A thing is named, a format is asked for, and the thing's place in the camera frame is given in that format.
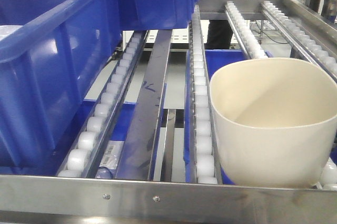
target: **cream plastic container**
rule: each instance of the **cream plastic container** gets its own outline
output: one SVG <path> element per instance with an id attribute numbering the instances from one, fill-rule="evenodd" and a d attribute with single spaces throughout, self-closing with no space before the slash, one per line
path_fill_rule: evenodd
<path id="1" fill-rule="evenodd" d="M 320 178 L 337 128 L 337 84 L 299 59 L 219 69 L 210 95 L 220 162 L 237 185 L 306 188 Z"/>

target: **blue tray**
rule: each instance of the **blue tray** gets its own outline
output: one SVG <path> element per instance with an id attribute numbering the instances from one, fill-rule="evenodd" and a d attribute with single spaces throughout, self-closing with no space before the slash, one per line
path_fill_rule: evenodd
<path id="1" fill-rule="evenodd" d="M 120 40 L 117 0 L 1 0 L 0 166 L 55 149 Z"/>

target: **screw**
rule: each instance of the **screw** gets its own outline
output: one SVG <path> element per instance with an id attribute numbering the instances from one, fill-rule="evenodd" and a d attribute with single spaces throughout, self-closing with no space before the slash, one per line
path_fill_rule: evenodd
<path id="1" fill-rule="evenodd" d="M 110 199 L 110 195 L 109 194 L 104 194 L 103 195 L 103 199 L 106 199 L 106 200 Z"/>
<path id="2" fill-rule="evenodd" d="M 154 202 L 159 202 L 159 201 L 160 201 L 160 197 L 157 196 L 157 195 L 156 195 L 156 196 L 153 196 L 152 199 L 153 199 Z"/>

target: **barcode label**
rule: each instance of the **barcode label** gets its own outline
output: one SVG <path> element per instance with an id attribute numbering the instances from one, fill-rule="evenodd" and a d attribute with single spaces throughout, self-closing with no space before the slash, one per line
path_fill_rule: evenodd
<path id="1" fill-rule="evenodd" d="M 106 167 L 109 170 L 115 170 L 120 159 L 123 144 L 123 141 L 109 141 L 100 166 Z"/>
<path id="2" fill-rule="evenodd" d="M 114 150 L 115 146 L 114 145 L 110 145 L 106 148 L 106 151 L 105 151 L 105 155 L 111 155 L 112 151 Z"/>
<path id="3" fill-rule="evenodd" d="M 103 157 L 102 161 L 101 161 L 101 165 L 100 166 L 107 166 L 107 162 L 109 162 L 110 157 Z"/>

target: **gray floor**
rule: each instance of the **gray floor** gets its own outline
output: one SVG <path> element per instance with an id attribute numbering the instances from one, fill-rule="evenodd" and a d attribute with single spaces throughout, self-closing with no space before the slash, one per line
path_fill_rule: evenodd
<path id="1" fill-rule="evenodd" d="M 266 32 L 273 40 L 277 42 L 284 43 L 284 39 L 280 37 L 277 32 Z M 289 44 L 279 44 L 266 35 L 263 36 L 262 47 L 264 50 L 268 50 L 275 57 L 289 57 L 291 47 Z M 135 75 L 131 82 L 129 91 L 126 96 L 126 101 L 136 102 L 138 97 L 138 92 L 141 87 L 143 77 L 147 67 L 148 53 L 144 53 L 141 62 L 137 66 Z M 104 84 L 106 83 L 111 71 L 115 67 L 116 61 L 109 63 L 97 77 L 96 82 L 92 86 L 91 90 L 88 92 L 86 98 L 96 99 L 102 90 Z M 164 101 L 164 108 L 184 108 L 184 92 L 185 92 L 185 53 L 171 53 L 170 60 L 168 64 L 167 71 L 167 89 Z M 163 136 L 165 135 L 164 128 L 160 131 L 160 142 L 158 145 L 157 152 L 157 163 L 155 171 L 155 180 L 160 178 L 161 162 L 162 162 L 162 152 L 163 152 Z M 184 130 L 176 129 L 174 138 L 174 159 L 173 159 L 173 173 L 172 180 L 174 182 L 184 182 L 185 172 L 184 172 L 184 161 L 183 161 L 183 139 Z"/>

